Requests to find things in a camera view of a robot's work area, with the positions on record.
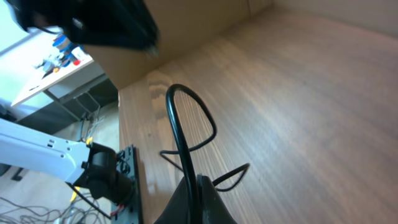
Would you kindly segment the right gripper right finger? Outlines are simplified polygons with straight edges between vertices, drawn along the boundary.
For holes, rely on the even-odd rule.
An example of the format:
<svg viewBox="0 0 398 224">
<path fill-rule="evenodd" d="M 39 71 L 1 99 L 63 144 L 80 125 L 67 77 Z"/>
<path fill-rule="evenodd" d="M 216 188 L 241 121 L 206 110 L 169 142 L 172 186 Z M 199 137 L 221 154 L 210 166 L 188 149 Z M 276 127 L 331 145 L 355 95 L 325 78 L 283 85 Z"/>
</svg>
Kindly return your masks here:
<svg viewBox="0 0 398 224">
<path fill-rule="evenodd" d="M 204 224 L 237 224 L 208 176 L 197 176 Z"/>
</svg>

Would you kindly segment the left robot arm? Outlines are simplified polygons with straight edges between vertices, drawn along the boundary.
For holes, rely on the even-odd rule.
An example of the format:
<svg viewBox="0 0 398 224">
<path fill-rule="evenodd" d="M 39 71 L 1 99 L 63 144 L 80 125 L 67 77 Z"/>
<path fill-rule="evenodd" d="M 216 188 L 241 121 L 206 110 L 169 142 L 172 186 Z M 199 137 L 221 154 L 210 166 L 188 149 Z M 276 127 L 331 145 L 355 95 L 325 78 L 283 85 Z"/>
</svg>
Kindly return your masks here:
<svg viewBox="0 0 398 224">
<path fill-rule="evenodd" d="M 23 30 L 58 26 L 74 43 L 147 51 L 159 30 L 143 0 L 8 1 Z M 1 163 L 58 177 L 94 198 L 129 205 L 132 180 L 117 170 L 117 155 L 97 143 L 67 141 L 1 120 Z"/>
</svg>

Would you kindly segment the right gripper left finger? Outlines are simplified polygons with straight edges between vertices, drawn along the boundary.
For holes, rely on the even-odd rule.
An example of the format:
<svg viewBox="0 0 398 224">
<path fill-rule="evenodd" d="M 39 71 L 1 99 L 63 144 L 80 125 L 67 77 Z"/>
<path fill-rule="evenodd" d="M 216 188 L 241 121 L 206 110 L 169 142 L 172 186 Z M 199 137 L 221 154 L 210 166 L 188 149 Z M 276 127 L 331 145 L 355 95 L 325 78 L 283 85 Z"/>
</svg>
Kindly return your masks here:
<svg viewBox="0 0 398 224">
<path fill-rule="evenodd" d="M 165 210 L 154 224 L 187 224 L 188 193 L 185 178 L 179 182 Z"/>
</svg>

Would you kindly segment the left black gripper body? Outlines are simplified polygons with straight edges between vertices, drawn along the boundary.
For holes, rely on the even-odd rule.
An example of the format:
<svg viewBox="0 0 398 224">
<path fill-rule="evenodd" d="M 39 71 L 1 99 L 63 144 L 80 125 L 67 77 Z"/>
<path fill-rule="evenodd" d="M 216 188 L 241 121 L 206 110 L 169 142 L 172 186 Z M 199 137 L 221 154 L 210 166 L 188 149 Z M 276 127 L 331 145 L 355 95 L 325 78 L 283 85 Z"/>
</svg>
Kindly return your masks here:
<svg viewBox="0 0 398 224">
<path fill-rule="evenodd" d="M 19 27 L 49 34 L 58 27 L 74 43 L 141 52 L 157 48 L 159 29 L 143 0 L 7 0 Z"/>
</svg>

